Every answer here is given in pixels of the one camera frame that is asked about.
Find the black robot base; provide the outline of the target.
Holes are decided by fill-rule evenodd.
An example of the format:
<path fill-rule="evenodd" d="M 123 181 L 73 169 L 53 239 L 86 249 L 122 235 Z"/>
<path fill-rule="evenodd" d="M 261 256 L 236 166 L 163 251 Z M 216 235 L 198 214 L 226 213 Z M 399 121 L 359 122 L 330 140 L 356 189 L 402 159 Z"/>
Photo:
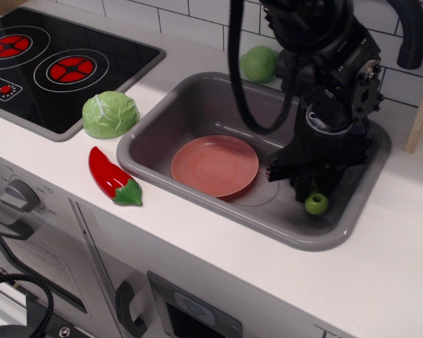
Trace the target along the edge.
<path fill-rule="evenodd" d="M 34 297 L 26 296 L 25 310 L 26 324 L 0 325 L 0 337 L 31 337 L 35 333 L 41 319 L 47 314 L 47 307 L 38 303 Z M 91 337 L 91 335 L 52 313 L 41 337 Z"/>

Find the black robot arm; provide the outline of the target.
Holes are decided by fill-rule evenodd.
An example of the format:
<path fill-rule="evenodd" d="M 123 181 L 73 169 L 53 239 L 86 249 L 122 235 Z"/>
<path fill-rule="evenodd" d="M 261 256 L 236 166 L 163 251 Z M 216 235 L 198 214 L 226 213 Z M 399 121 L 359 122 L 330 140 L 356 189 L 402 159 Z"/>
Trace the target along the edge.
<path fill-rule="evenodd" d="M 298 83 L 293 138 L 270 155 L 269 179 L 287 179 L 303 202 L 329 196 L 347 168 L 372 147 L 370 113 L 379 109 L 380 50 L 351 1 L 265 1 L 266 18 Z"/>

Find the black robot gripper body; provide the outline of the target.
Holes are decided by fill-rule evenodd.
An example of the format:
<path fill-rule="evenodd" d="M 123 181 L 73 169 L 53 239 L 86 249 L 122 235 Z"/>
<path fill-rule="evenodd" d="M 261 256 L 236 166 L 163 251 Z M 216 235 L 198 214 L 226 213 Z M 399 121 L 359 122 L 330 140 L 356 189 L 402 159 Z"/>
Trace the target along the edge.
<path fill-rule="evenodd" d="M 300 106 L 292 140 L 269 156 L 269 181 L 292 179 L 299 174 L 319 177 L 366 163 L 372 146 L 367 136 L 369 127 L 369 120 L 363 118 L 332 132 L 312 106 Z"/>

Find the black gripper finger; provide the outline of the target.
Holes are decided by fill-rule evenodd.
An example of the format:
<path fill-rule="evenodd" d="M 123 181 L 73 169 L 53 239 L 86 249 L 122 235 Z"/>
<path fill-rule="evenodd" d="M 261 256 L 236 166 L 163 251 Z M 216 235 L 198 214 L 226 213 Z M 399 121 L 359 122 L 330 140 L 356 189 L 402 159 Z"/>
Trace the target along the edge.
<path fill-rule="evenodd" d="M 325 196 L 331 196 L 345 174 L 345 165 L 323 165 L 320 174 L 315 178 L 317 189 Z"/>
<path fill-rule="evenodd" d="M 313 189 L 314 179 L 309 175 L 298 174 L 290 179 L 290 185 L 295 191 L 295 200 L 304 203 Z"/>

